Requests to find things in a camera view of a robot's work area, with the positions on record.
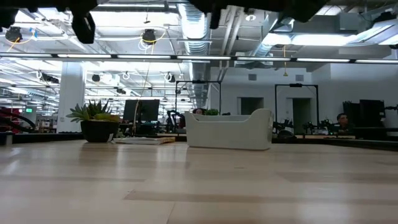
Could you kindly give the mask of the grey plastic bin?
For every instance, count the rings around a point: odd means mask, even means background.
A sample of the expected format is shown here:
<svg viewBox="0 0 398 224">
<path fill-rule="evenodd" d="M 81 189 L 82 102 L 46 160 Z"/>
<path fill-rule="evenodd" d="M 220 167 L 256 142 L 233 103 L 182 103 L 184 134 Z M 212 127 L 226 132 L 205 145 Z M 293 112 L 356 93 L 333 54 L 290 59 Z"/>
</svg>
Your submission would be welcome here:
<svg viewBox="0 0 398 224">
<path fill-rule="evenodd" d="M 190 147 L 265 151 L 271 148 L 274 115 L 257 109 L 250 115 L 199 115 L 185 113 Z"/>
</svg>

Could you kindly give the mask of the silver ventilation duct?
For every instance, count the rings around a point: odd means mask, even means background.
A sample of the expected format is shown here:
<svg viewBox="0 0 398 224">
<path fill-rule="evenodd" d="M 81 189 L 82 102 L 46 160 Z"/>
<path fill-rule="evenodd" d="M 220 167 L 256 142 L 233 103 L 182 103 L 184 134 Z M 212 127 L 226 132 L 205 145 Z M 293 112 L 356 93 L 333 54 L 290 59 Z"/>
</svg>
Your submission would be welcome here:
<svg viewBox="0 0 398 224">
<path fill-rule="evenodd" d="M 186 54 L 189 56 L 209 55 L 210 28 L 205 14 L 193 4 L 179 4 L 177 6 L 181 16 L 182 34 L 187 41 L 184 43 Z M 189 74 L 192 81 L 209 81 L 210 64 L 205 62 L 190 62 Z M 192 84 L 196 108 L 204 108 L 208 96 L 208 83 Z"/>
</svg>

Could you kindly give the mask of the dark background monitor pair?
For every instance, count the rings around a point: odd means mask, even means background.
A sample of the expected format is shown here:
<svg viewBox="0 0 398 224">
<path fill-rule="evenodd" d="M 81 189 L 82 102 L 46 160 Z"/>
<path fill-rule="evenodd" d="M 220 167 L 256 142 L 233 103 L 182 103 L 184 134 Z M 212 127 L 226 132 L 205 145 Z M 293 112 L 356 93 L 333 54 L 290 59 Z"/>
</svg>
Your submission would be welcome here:
<svg viewBox="0 0 398 224">
<path fill-rule="evenodd" d="M 357 128 L 381 128 L 386 118 L 382 100 L 359 100 L 343 102 L 343 111 L 349 122 Z"/>
</svg>

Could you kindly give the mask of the long ceiling light bar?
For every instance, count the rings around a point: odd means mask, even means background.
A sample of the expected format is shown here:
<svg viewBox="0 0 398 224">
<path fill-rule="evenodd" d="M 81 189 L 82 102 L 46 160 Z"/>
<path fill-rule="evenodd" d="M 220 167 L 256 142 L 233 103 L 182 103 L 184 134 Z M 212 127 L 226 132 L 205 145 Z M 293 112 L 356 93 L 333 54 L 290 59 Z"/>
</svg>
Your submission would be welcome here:
<svg viewBox="0 0 398 224">
<path fill-rule="evenodd" d="M 398 65 L 398 59 L 356 59 L 356 58 L 305 58 L 305 57 L 243 57 L 210 55 L 151 55 L 151 54 L 44 54 L 0 52 L 0 58 L 23 60 L 70 60 L 70 61 L 143 61 L 143 62 L 288 62 L 288 63 L 352 63 L 375 65 Z"/>
</svg>

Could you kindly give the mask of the potted succulent plant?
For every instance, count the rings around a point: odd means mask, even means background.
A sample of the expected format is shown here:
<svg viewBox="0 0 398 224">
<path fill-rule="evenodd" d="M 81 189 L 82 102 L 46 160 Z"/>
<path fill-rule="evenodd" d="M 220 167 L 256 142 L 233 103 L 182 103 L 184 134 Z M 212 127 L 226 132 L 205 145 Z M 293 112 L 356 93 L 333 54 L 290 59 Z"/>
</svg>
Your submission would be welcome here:
<svg viewBox="0 0 398 224">
<path fill-rule="evenodd" d="M 89 101 L 87 105 L 76 104 L 70 108 L 67 118 L 80 123 L 83 137 L 88 142 L 111 142 L 116 136 L 120 124 L 118 115 L 111 114 L 109 101 Z"/>
</svg>

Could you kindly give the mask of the black background monitor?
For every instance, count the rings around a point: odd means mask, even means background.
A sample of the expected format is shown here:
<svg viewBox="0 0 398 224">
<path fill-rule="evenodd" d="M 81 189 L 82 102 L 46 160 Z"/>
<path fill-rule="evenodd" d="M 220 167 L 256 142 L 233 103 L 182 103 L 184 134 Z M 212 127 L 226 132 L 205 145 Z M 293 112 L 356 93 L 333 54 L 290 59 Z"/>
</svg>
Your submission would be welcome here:
<svg viewBox="0 0 398 224">
<path fill-rule="evenodd" d="M 126 100 L 123 120 L 157 121 L 160 100 Z"/>
</svg>

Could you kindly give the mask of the white column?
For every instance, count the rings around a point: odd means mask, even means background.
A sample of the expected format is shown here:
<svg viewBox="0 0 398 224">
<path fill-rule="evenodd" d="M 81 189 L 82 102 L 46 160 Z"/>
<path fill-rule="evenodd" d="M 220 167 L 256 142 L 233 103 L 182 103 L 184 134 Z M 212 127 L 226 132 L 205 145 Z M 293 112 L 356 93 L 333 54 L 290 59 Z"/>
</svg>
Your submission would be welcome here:
<svg viewBox="0 0 398 224">
<path fill-rule="evenodd" d="M 80 124 L 71 122 L 67 115 L 76 104 L 85 102 L 86 69 L 82 62 L 63 62 L 58 102 L 57 132 L 79 133 Z"/>
</svg>

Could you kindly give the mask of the black aluminium table frame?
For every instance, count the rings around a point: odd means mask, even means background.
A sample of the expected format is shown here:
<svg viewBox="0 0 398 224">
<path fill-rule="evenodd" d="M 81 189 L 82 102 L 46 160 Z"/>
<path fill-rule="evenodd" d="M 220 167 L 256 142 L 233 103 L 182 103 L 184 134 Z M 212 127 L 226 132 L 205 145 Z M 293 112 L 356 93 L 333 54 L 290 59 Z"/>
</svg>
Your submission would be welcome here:
<svg viewBox="0 0 398 224">
<path fill-rule="evenodd" d="M 35 134 L 14 134 L 0 132 L 0 146 L 10 144 L 24 144 L 35 142 L 74 141 L 83 140 L 82 133 L 35 133 Z M 273 144 L 322 144 L 331 146 L 344 146 L 381 151 L 398 152 L 398 141 L 377 141 L 348 138 L 327 138 L 326 136 L 299 136 L 297 138 L 273 138 Z"/>
</svg>

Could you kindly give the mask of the white rectangular notebook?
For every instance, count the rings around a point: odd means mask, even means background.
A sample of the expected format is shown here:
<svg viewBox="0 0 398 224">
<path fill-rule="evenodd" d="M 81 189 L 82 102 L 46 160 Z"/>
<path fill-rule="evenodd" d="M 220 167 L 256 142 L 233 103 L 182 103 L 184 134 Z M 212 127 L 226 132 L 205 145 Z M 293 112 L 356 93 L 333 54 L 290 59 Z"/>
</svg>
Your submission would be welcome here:
<svg viewBox="0 0 398 224">
<path fill-rule="evenodd" d="M 162 138 L 145 138 L 145 137 L 131 137 L 131 138 L 116 138 L 115 143 L 118 144 L 140 144 L 140 145 L 160 145 L 175 142 L 175 137 Z"/>
</svg>

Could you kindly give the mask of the black background rig frame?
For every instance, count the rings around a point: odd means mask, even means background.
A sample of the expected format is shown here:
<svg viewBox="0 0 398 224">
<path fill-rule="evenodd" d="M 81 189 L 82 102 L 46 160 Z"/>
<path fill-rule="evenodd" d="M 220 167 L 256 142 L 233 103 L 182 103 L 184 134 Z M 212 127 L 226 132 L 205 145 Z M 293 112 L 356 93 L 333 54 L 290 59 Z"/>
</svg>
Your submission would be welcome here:
<svg viewBox="0 0 398 224">
<path fill-rule="evenodd" d="M 274 121 L 292 122 L 295 134 L 310 134 L 309 126 L 320 120 L 318 85 L 290 83 L 274 85 Z"/>
<path fill-rule="evenodd" d="M 218 88 L 218 92 L 219 92 L 219 108 L 218 108 L 218 112 L 219 114 L 221 114 L 221 90 L 222 90 L 222 82 L 221 81 L 206 81 L 206 80 L 192 80 L 192 81 L 176 81 L 175 82 L 175 101 L 174 101 L 174 109 L 177 110 L 177 95 L 178 95 L 178 84 L 179 83 L 183 83 L 184 85 L 187 83 L 191 83 L 191 84 L 199 84 L 199 85 L 204 85 L 204 84 L 212 84 L 212 83 L 217 83 L 219 85 Z"/>
</svg>

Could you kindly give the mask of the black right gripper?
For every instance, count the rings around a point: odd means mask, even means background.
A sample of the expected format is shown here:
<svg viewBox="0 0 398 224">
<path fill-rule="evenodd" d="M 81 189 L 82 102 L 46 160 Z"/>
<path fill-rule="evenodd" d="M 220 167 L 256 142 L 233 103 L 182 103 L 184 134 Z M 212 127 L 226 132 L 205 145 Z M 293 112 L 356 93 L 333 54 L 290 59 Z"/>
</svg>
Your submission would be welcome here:
<svg viewBox="0 0 398 224">
<path fill-rule="evenodd" d="M 238 6 L 244 9 L 260 9 L 282 13 L 300 22 L 307 22 L 329 0 L 189 0 L 201 12 L 211 13 L 210 29 L 219 27 L 221 10 L 228 6 Z"/>
</svg>

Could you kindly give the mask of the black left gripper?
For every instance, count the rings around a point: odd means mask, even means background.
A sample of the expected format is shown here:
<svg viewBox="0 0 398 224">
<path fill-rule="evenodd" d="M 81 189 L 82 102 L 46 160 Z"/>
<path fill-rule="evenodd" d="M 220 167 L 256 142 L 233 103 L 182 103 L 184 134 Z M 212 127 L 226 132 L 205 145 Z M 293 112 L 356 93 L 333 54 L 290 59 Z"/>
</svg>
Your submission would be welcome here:
<svg viewBox="0 0 398 224">
<path fill-rule="evenodd" d="M 96 26 L 90 11 L 97 5 L 97 0 L 70 0 L 72 28 L 82 44 L 94 42 Z"/>
</svg>

